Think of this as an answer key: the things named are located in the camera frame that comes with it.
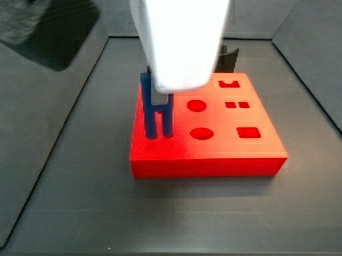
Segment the red shape sorter board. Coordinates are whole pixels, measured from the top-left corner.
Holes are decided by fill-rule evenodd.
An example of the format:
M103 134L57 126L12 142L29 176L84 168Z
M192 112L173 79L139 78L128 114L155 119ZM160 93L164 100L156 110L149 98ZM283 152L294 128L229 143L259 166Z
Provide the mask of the red shape sorter board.
M144 135L137 95L131 143L135 178L272 176L287 152L244 73L215 73L193 91L173 95L173 136Z

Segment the black object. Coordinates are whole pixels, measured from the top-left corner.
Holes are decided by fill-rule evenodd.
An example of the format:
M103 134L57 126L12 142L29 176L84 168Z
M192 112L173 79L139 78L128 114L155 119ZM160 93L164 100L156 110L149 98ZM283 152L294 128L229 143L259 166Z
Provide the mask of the black object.
M89 0L52 0L29 38L18 45L2 42L24 58L64 70L85 41L99 18Z
M235 63L239 55L239 48L236 48L232 52L227 53L227 46L220 46L220 54L217 58L216 64L216 73L232 73L235 69Z

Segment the gray wall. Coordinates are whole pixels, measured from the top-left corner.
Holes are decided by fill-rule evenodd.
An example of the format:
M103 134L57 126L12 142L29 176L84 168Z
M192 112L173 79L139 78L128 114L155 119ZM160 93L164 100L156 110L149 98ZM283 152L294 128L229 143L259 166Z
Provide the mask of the gray wall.
M274 44L342 131L340 27L340 0L300 0Z
M298 0L232 0L224 37L271 39ZM95 0L109 36L137 36L128 0Z
M24 59L0 44L0 247L107 38L97 22L70 66L61 72Z

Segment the circular hole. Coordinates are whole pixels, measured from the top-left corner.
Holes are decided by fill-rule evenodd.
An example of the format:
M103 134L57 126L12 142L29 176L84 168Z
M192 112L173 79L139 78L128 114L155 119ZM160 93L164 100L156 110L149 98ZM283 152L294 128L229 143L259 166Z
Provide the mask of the circular hole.
M187 103L187 108L193 112L200 112L207 108L207 104L201 100L191 100Z
M213 132L208 128L195 128L191 130L189 135L197 140L207 140L213 136Z

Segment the square hole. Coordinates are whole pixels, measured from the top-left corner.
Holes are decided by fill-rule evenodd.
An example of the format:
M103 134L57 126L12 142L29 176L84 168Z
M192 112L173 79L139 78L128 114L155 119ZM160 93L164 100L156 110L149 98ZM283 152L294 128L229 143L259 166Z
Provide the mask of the square hole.
M240 108L250 108L248 102L245 102L245 101L239 102L239 107Z
M260 138L260 132L256 127L237 127L237 134L240 138Z
M236 108L235 102L225 102L225 108Z

